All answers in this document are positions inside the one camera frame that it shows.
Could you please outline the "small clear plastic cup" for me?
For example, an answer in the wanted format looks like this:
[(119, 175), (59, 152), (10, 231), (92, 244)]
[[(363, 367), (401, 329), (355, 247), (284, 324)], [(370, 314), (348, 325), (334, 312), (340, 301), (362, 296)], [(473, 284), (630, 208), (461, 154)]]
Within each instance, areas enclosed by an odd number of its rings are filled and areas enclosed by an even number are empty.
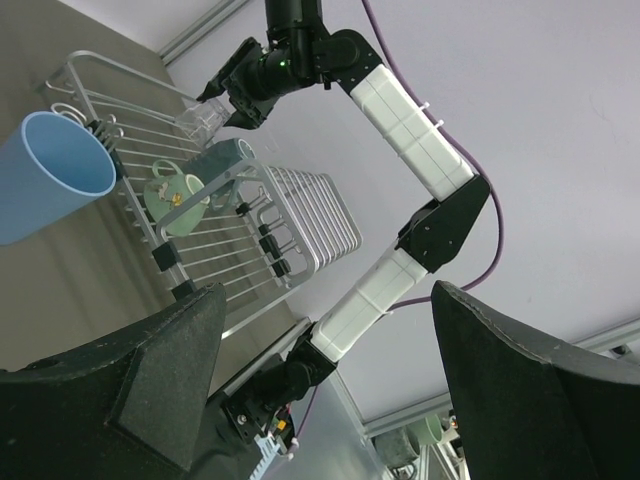
[(175, 123), (189, 140), (204, 148), (230, 118), (229, 110), (213, 98), (190, 106), (176, 117)]

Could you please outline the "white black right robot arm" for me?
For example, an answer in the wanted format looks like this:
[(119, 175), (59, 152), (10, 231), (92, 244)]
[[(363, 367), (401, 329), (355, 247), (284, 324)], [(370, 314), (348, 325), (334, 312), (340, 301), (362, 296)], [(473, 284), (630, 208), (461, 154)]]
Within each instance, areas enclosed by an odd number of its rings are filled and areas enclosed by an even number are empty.
[[(420, 101), (477, 160), (487, 145), (471, 127), (479, 112), (482, 51), (494, 26), (493, 1), (327, 1), (331, 31), (361, 32), (391, 55)], [(336, 182), (364, 238), (362, 247), (310, 280), (290, 299), (317, 318), (390, 245), (429, 194), (339, 89), (312, 87), (280, 101), (255, 131), (225, 128), (269, 164), (325, 172)], [(384, 317), (340, 363), (339, 374), (362, 421), (433, 396), (446, 386), (426, 305)]]

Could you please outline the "blue plastic cup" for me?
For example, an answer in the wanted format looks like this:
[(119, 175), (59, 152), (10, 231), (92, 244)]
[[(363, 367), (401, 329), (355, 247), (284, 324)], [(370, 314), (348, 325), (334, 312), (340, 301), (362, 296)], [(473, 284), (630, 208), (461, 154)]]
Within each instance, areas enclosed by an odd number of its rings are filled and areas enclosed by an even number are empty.
[(114, 163), (103, 144), (61, 115), (27, 115), (1, 146), (1, 244), (9, 245), (110, 193)]

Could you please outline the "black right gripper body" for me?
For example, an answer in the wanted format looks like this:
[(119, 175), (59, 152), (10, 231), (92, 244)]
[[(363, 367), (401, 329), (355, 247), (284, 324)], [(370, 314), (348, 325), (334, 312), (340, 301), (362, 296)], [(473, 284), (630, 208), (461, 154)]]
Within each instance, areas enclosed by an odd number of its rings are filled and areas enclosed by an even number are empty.
[(254, 42), (249, 55), (231, 74), (227, 92), (231, 105), (232, 102), (258, 104), (264, 123), (276, 102), (294, 90), (291, 48), (274, 48), (263, 53)]

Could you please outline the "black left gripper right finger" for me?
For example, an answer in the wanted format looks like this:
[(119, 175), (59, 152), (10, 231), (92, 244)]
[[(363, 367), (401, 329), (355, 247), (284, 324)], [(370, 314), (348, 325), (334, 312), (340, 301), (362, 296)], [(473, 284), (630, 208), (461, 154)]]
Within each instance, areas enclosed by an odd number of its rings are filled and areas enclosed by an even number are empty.
[(431, 291), (440, 355), (474, 479), (636, 479), (639, 368)]

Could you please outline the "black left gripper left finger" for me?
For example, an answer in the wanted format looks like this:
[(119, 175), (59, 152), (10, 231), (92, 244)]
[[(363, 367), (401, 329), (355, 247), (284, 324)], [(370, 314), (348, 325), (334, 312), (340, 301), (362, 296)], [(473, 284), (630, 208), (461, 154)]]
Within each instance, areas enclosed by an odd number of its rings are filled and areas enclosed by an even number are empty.
[(1, 374), (4, 479), (182, 479), (226, 319), (219, 284)]

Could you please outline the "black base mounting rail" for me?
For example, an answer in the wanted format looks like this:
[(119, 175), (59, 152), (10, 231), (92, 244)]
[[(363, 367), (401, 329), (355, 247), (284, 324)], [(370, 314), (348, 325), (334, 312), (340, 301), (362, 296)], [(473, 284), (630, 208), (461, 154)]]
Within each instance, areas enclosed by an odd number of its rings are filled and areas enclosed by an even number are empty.
[(332, 371), (311, 352), (312, 329), (298, 322), (209, 397), (189, 479), (249, 479), (261, 458), (255, 438)]

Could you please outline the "green ceramic mug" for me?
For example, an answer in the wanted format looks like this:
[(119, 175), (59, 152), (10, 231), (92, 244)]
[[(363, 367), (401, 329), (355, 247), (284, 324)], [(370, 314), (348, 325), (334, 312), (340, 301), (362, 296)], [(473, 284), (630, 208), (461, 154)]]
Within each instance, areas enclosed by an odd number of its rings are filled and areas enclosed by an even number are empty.
[[(198, 177), (185, 174), (170, 160), (156, 160), (151, 171), (154, 178), (146, 183), (143, 199), (148, 213), (156, 222), (176, 211), (186, 200), (204, 188), (204, 183)], [(209, 204), (210, 198), (205, 197), (170, 223), (166, 232), (177, 237), (188, 236), (202, 220)]]

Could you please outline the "grey blue ceramic mug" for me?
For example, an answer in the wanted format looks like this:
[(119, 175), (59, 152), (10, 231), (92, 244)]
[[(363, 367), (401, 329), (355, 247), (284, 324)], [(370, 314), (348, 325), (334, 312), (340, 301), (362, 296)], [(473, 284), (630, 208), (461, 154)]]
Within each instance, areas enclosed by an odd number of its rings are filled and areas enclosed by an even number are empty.
[[(246, 140), (233, 138), (211, 144), (198, 156), (187, 161), (182, 170), (185, 174), (195, 175), (204, 184), (208, 184), (238, 162), (255, 158), (254, 150)], [(212, 210), (220, 214), (230, 210), (236, 202), (240, 185), (241, 182), (238, 180), (229, 181), (212, 193)]]

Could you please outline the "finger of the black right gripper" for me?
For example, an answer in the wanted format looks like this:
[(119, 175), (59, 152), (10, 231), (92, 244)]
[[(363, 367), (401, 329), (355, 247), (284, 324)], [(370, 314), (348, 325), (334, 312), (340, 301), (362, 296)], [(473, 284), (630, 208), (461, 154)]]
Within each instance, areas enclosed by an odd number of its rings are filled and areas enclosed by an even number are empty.
[(232, 102), (234, 111), (225, 122), (226, 127), (257, 129), (263, 123), (261, 107), (255, 103)]
[(216, 98), (225, 92), (223, 82), (233, 73), (240, 63), (249, 55), (251, 47), (238, 48), (220, 70), (206, 83), (203, 92), (197, 97), (197, 101), (204, 103)]

